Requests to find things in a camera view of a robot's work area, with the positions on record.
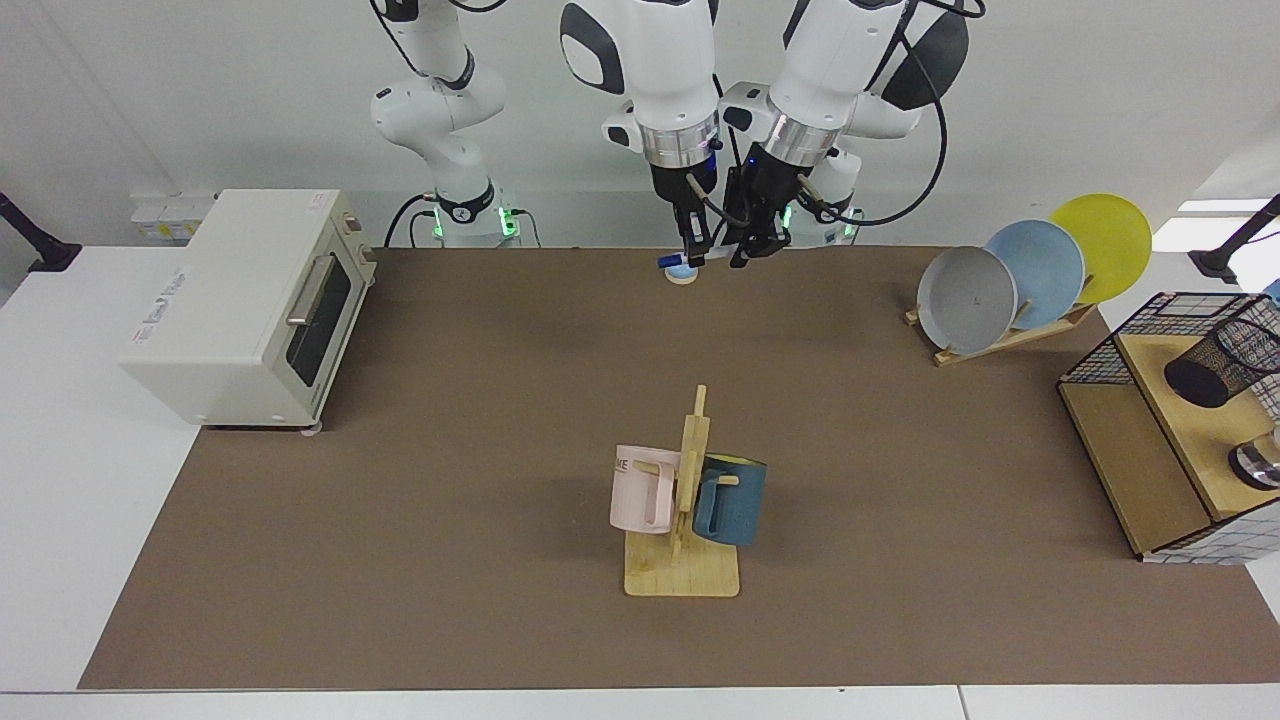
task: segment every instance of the blue mug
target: blue mug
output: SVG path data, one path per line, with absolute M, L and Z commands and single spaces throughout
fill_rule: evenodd
M 694 509 L 694 532 L 712 542 L 751 544 L 764 500 L 764 462 L 708 454 Z

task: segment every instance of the black cup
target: black cup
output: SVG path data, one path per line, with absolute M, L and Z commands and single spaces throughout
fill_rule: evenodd
M 1165 365 L 1169 387 L 1201 407 L 1221 407 L 1274 373 L 1280 373 L 1280 337 L 1240 319 L 1220 323 Z

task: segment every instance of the small blue object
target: small blue object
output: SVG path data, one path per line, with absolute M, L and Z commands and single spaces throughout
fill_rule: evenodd
M 691 281 L 698 277 L 698 270 L 681 263 L 667 268 L 667 277 L 673 281 Z

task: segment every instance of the wooden mug holder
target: wooden mug holder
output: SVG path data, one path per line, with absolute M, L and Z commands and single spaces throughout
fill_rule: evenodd
M 676 471 L 676 518 L 667 534 L 627 533 L 623 588 L 632 597 L 735 597 L 741 589 L 737 548 L 710 542 L 694 533 L 694 501 L 707 459 L 710 418 L 707 386 L 698 386 L 692 415 L 685 415 Z M 657 468 L 636 466 L 641 471 Z M 737 478 L 724 477 L 722 484 Z

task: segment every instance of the black pole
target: black pole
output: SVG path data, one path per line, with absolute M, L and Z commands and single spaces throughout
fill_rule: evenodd
M 60 273 L 79 255 L 79 245 L 63 242 L 40 229 L 40 225 L 31 222 L 31 218 L 3 192 L 0 192 L 0 217 L 8 220 L 13 229 L 18 231 L 18 234 L 24 237 L 40 254 L 40 260 L 28 268 L 32 273 Z
M 1271 224 L 1280 215 L 1280 195 L 1271 199 L 1266 208 L 1258 210 L 1249 218 L 1240 229 L 1235 231 L 1222 247 L 1217 250 L 1193 250 L 1188 255 L 1192 258 L 1192 263 L 1199 269 L 1201 274 L 1206 278 L 1219 278 L 1222 282 L 1234 283 L 1235 273 L 1231 272 L 1230 261 L 1231 255 L 1235 251 L 1244 247 L 1262 232 L 1262 228 Z

